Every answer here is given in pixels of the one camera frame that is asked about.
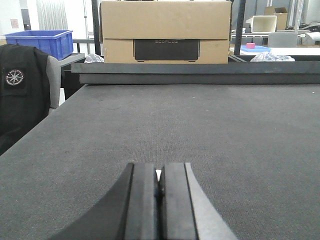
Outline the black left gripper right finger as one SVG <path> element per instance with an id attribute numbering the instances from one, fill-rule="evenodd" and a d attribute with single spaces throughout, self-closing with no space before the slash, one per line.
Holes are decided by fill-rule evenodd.
<path id="1" fill-rule="evenodd" d="M 161 240 L 236 240 L 198 183 L 190 163 L 166 163 L 161 172 Z"/>

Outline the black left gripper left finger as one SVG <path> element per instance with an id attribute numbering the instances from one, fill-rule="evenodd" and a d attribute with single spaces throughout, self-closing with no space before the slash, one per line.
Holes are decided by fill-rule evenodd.
<path id="1" fill-rule="evenodd" d="M 158 181 L 151 163 L 129 163 L 110 190 L 53 240 L 157 240 Z"/>

